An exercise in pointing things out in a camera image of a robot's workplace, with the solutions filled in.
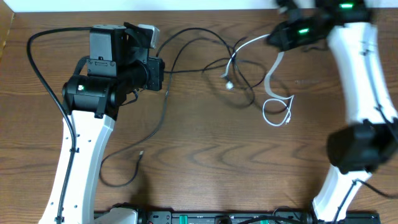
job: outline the wood grain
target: wood grain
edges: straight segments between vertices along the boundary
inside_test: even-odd
[[[379,47],[386,82],[398,103],[396,71],[398,10],[379,11]],[[62,144],[62,117],[35,77],[26,57],[27,39],[40,31],[124,21],[156,25],[160,43],[187,27],[205,27],[219,33],[229,44],[243,36],[268,33],[282,20],[274,10],[187,12],[71,12],[16,14],[0,64],[0,222],[37,222],[52,189]],[[203,32],[189,32],[168,45],[161,57],[170,69],[183,44]],[[88,55],[88,33],[67,32],[41,37],[33,54],[40,71],[58,97],[81,56]],[[270,67],[277,51],[258,42],[239,58]],[[202,68],[228,56],[222,46],[195,42],[176,69]],[[241,65],[250,82],[262,70]],[[241,94],[224,90],[218,77],[222,69],[208,72],[220,93],[243,101]],[[119,202],[174,210],[273,210],[280,205],[306,208],[326,176],[329,162],[325,143],[328,134],[344,126],[345,106],[338,71],[330,52],[301,53],[291,50],[275,73],[296,94],[291,123],[283,128],[267,125],[259,110],[231,109],[209,89],[199,73],[173,77],[169,105],[162,129],[149,141],[132,148],[104,165],[112,183],[128,180],[138,153],[145,150],[139,177],[128,187],[111,189],[98,184],[95,209],[106,210]],[[284,89],[273,82],[278,93]],[[128,147],[156,126],[164,90],[144,91],[139,101],[121,108],[105,154]],[[256,88],[258,102],[267,96]],[[398,160],[382,166],[370,180],[387,192],[396,191]],[[398,223],[398,202],[361,189],[350,210],[377,210],[383,223]]]

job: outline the green light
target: green light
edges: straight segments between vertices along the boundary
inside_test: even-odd
[[[340,4],[340,8],[342,8],[342,9],[352,9],[354,7],[354,4],[353,3],[343,3],[343,4]]]
[[[306,34],[307,32],[310,32],[310,29],[309,29],[309,28],[300,29],[300,30],[298,31],[299,34]]]

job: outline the wooden tabletop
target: wooden tabletop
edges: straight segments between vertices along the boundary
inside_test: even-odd
[[[389,91],[398,105],[398,10],[379,11],[379,48]],[[37,222],[49,199],[62,145],[62,116],[29,65],[28,38],[40,31],[94,24],[153,24],[161,30],[160,43],[187,27],[204,27],[229,44],[244,36],[269,33],[283,20],[275,10],[184,12],[73,12],[18,13],[0,64],[0,222]],[[179,36],[162,51],[166,69],[180,47],[191,39],[209,37],[200,31]],[[40,37],[32,48],[34,59],[54,92],[61,98],[78,59],[89,54],[88,32],[64,32]],[[176,70],[203,68],[227,57],[223,46],[198,41],[189,46]],[[270,68],[277,49],[262,42],[244,49],[240,59]],[[262,69],[241,64],[251,83]],[[223,69],[206,74],[223,97],[237,102],[238,91],[226,91],[219,78]],[[330,51],[287,52],[276,70],[295,94],[291,122],[281,128],[266,124],[254,106],[239,110],[215,96],[200,73],[173,77],[169,104],[161,130],[150,140],[109,160],[106,179],[115,184],[134,172],[144,150],[138,178],[129,186],[112,189],[98,184],[95,209],[119,202],[169,207],[174,210],[264,211],[281,205],[307,208],[319,192],[329,168],[327,136],[345,125],[345,103],[339,74]],[[165,77],[164,86],[168,84]],[[285,94],[278,82],[273,90]],[[260,105],[268,96],[255,88]],[[105,154],[147,136],[157,125],[165,90],[143,91],[138,102],[122,107]],[[278,109],[280,105],[270,105]],[[271,116],[274,122],[282,115]],[[382,166],[369,181],[386,192],[396,192],[398,159]],[[398,202],[362,188],[350,210],[371,210],[383,223],[398,223]]]

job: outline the white background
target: white background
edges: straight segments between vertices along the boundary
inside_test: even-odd
[[[315,0],[295,0],[313,7]],[[368,0],[376,7],[398,7],[398,0]],[[274,0],[4,0],[14,12],[158,11],[273,9]]]

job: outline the cable plug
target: cable plug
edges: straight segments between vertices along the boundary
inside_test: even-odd
[[[228,81],[225,87],[227,90],[232,90],[234,88],[234,84],[231,81]]]

